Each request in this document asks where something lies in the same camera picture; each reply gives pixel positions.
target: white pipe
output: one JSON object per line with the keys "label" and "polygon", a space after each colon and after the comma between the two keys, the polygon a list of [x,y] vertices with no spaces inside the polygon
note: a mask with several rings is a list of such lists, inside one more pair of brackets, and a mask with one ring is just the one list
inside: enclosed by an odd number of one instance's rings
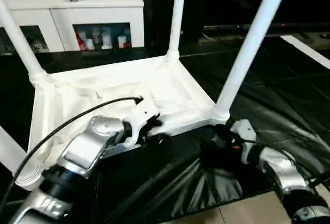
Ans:
{"label": "white pipe", "polygon": [[[26,157],[26,152],[0,126],[0,162],[14,174]],[[16,184],[28,191],[35,188],[42,180],[42,167],[36,160],[29,160],[23,168]]]}
{"label": "white pipe", "polygon": [[227,121],[229,119],[229,109],[258,52],[281,1],[282,0],[262,0],[249,33],[244,40],[217,104],[214,107],[213,113],[217,120]]}
{"label": "white pipe", "polygon": [[167,55],[169,57],[179,57],[179,42],[184,3],[185,0],[174,0],[170,45],[169,50],[167,52]]}
{"label": "white pipe", "polygon": [[0,23],[5,28],[12,44],[27,68],[31,82],[36,82],[46,78],[46,71],[40,66],[20,27],[12,18],[5,0],[0,0]]}

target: red bottle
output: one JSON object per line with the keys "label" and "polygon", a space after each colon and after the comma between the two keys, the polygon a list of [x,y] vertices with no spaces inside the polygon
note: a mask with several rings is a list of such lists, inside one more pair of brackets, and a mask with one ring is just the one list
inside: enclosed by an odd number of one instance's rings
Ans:
{"label": "red bottle", "polygon": [[75,31],[75,33],[76,33],[76,37],[77,37],[77,41],[78,41],[78,45],[79,45],[80,50],[88,50],[86,44],[84,43],[82,38],[79,36],[77,31]]}

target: black cable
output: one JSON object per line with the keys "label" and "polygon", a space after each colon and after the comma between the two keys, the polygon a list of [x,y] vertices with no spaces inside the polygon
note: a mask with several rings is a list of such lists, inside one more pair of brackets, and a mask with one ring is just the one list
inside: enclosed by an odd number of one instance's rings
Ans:
{"label": "black cable", "polygon": [[7,199],[9,197],[9,194],[12,190],[12,188],[15,185],[15,181],[17,180],[18,176],[20,175],[22,169],[24,168],[25,164],[28,162],[28,160],[34,155],[34,153],[45,143],[47,142],[53,135],[55,135],[57,132],[59,132],[61,129],[63,129],[65,126],[69,125],[70,123],[72,123],[73,121],[77,120],[78,118],[96,110],[99,109],[103,106],[115,103],[115,102],[119,102],[119,101],[124,101],[124,100],[134,100],[136,104],[140,103],[141,101],[143,101],[142,97],[125,97],[125,98],[118,98],[118,99],[113,99],[107,102],[104,102],[100,105],[97,105],[96,107],[93,107],[85,112],[82,112],[81,114],[78,114],[77,116],[69,119],[68,121],[66,121],[65,123],[61,124],[59,127],[57,127],[55,130],[53,130],[49,135],[47,135],[43,140],[41,140],[30,152],[29,154],[24,158],[24,160],[22,161],[22,163],[20,164],[20,166],[18,167],[18,169],[16,170],[13,178],[11,179],[7,190],[5,192],[5,195],[0,203],[0,216],[1,213],[6,205]]}

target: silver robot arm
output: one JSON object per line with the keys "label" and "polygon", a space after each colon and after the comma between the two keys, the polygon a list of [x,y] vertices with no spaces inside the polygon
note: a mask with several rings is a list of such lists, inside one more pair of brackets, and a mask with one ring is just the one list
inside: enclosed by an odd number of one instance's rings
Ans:
{"label": "silver robot arm", "polygon": [[244,164],[255,165],[268,178],[293,224],[330,223],[327,203],[309,187],[292,155],[252,143],[256,134],[246,119],[236,122],[230,131],[239,137],[227,133],[227,141],[241,148]]}
{"label": "silver robot arm", "polygon": [[157,116],[157,108],[148,100],[140,102],[122,121],[95,116],[84,132],[71,140],[57,164],[47,171],[44,181],[33,190],[10,224],[48,224],[65,218],[86,180],[102,158],[139,147],[140,130]]}

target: tile floor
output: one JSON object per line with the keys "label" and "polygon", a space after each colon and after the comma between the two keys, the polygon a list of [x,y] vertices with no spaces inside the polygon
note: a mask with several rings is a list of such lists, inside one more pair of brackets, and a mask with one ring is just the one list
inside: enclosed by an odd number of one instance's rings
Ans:
{"label": "tile floor", "polygon": [[[330,204],[330,193],[323,187],[318,192]],[[290,219],[274,192],[234,202],[163,224],[290,224]]]}

